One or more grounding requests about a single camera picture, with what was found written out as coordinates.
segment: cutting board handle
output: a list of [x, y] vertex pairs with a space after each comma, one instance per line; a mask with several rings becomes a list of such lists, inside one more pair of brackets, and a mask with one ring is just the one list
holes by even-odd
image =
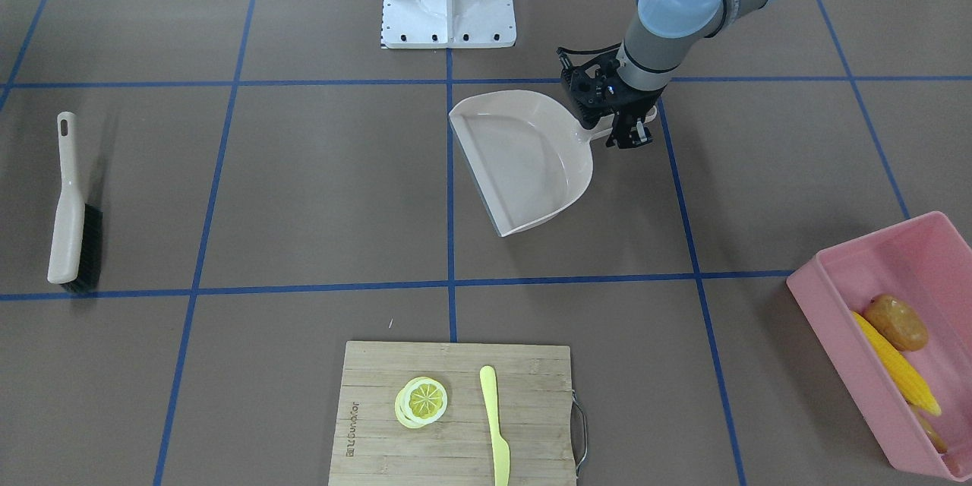
[[[580, 399], [577, 399], [577, 390], [570, 390], [570, 392], [573, 394], [572, 410], [576, 409], [577, 415], [580, 416], [580, 435], [584, 440], [584, 449], [580, 453], [580, 457], [577, 457], [576, 449], [573, 451], [573, 462], [576, 464], [574, 473], [576, 473], [577, 478], [580, 478], [580, 468], [587, 462], [587, 413], [584, 412], [584, 407], [580, 405]], [[572, 426], [573, 432], [573, 420], [570, 421], [570, 426]]]

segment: brush bristles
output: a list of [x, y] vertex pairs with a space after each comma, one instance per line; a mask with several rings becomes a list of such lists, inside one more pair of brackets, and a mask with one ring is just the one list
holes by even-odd
[[80, 262], [74, 281], [63, 282], [67, 292], [91, 292], [101, 276], [101, 210], [84, 204], [84, 234], [80, 240]]

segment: brush handle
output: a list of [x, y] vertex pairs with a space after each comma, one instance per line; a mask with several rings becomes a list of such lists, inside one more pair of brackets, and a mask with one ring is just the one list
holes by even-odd
[[77, 119], [73, 113], [58, 115], [58, 152], [62, 164], [62, 186], [77, 185], [77, 144], [74, 134]]
[[55, 214], [48, 281], [61, 285], [77, 278], [80, 245], [84, 234], [84, 199], [77, 180], [76, 120], [73, 113], [58, 115], [58, 152], [62, 168], [62, 192]]

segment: lemon slice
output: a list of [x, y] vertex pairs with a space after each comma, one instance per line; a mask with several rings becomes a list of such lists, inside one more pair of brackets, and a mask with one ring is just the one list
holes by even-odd
[[407, 428], [420, 428], [434, 423], [445, 413], [449, 397], [445, 388], [424, 376], [406, 383], [395, 398], [395, 417]]
[[406, 390], [402, 389], [399, 391], [399, 395], [395, 397], [395, 417], [399, 419], [400, 424], [403, 424], [403, 426], [406, 426], [407, 428], [423, 428], [423, 424], [416, 424], [415, 421], [409, 420], [409, 418], [402, 413], [402, 406], [399, 404], [399, 400], [402, 399], [404, 393], [406, 393]]

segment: knife handle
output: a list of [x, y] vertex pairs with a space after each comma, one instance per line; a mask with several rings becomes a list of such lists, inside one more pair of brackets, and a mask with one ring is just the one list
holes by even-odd
[[500, 436], [500, 400], [496, 388], [496, 369], [490, 365], [479, 369], [479, 386], [483, 389], [486, 402], [486, 418], [489, 420], [489, 434]]

